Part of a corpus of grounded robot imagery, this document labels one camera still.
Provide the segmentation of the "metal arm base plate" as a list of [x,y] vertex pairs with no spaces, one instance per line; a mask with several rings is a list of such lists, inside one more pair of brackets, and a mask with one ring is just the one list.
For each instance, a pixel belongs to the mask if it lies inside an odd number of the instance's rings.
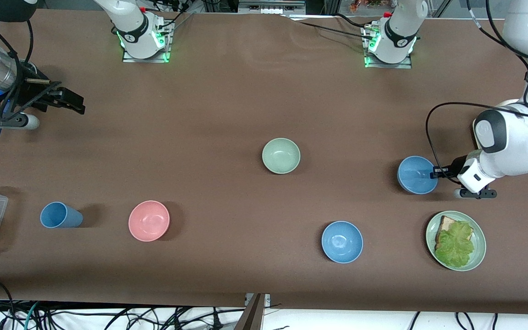
[[380,28],[375,24],[366,24],[360,28],[363,36],[363,55],[365,67],[410,69],[412,60],[413,44],[417,38],[413,37],[411,42],[404,47],[397,48],[387,37],[383,37]]
[[118,32],[123,48],[122,62],[168,63],[174,36],[174,24],[153,25],[136,34]]

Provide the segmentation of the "pink bowl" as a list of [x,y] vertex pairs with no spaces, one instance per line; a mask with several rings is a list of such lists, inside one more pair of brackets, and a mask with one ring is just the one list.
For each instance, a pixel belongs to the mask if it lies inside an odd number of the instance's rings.
[[148,200],[136,205],[128,219],[130,234],[141,242],[161,238],[170,226],[170,213],[162,203]]

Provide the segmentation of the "light green bowl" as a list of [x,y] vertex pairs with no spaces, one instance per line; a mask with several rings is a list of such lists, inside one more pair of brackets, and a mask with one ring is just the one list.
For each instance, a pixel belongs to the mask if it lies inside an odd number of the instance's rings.
[[294,141],[279,137],[266,143],[262,150],[262,162],[268,171],[285,175],[300,164],[301,152]]

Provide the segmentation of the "light green plate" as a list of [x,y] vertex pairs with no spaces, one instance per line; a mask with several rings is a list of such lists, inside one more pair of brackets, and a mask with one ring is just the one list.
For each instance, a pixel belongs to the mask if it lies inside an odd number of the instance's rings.
[[[461,220],[461,221],[467,221],[469,222],[470,226],[474,229],[473,236],[471,238],[471,242],[473,242],[474,250],[471,253],[470,260],[467,265],[464,267],[449,267],[444,265],[441,261],[439,261],[435,257],[435,236],[437,234],[437,230],[440,226],[441,217],[443,215],[449,216],[455,220]],[[444,267],[453,270],[453,271],[471,271],[474,268],[476,268],[482,261],[484,260],[484,257],[486,255],[486,239],[482,232],[482,229],[480,226],[465,213],[461,213],[459,211],[442,211],[432,217],[427,223],[427,227],[425,230],[425,241],[427,243],[428,251],[431,253],[432,257],[440,263],[440,265],[443,265]]]

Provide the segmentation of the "blue plastic cup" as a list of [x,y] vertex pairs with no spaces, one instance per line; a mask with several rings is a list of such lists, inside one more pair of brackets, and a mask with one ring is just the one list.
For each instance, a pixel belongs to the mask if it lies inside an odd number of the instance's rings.
[[76,228],[83,222],[83,215],[60,201],[47,204],[40,213],[40,223],[46,228]]

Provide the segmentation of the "blue bowl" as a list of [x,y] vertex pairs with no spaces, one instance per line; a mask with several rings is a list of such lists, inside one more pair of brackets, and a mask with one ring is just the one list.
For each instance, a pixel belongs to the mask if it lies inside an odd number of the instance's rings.
[[349,264],[360,257],[364,239],[360,230],[347,221],[328,224],[321,234],[321,248],[329,260]]
[[429,159],[409,156],[397,169],[399,185],[408,193],[424,195],[433,192],[438,186],[438,178],[431,177],[433,167]]

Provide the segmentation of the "green lettuce leaf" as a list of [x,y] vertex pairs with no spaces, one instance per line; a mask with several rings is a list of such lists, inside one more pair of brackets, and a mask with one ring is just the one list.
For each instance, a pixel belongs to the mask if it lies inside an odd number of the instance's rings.
[[435,257],[444,265],[449,267],[464,267],[468,264],[471,253],[474,250],[473,242],[456,238],[453,239],[451,234],[446,232],[441,235],[442,246],[434,249]]

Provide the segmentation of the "bread slice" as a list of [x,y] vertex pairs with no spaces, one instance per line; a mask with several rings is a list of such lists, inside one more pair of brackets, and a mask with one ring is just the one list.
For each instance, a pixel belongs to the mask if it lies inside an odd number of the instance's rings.
[[443,215],[441,217],[440,226],[435,236],[435,249],[442,246],[442,233],[446,232],[451,234],[453,239],[460,238],[470,241],[473,236],[474,229],[470,226],[469,222],[455,220],[449,216]]

